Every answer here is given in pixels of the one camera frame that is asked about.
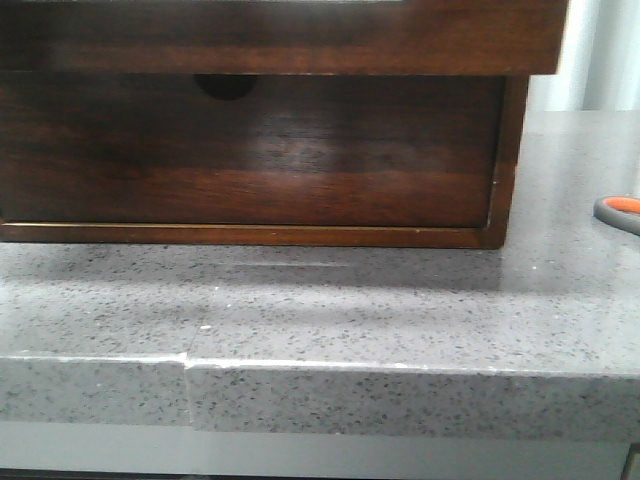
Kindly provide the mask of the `grey orange scissors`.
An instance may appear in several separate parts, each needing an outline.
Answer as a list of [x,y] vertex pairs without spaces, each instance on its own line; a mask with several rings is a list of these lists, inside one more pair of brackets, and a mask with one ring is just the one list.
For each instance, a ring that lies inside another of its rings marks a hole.
[[640,200],[635,197],[607,196],[599,198],[593,205],[593,216],[616,229],[640,234]]

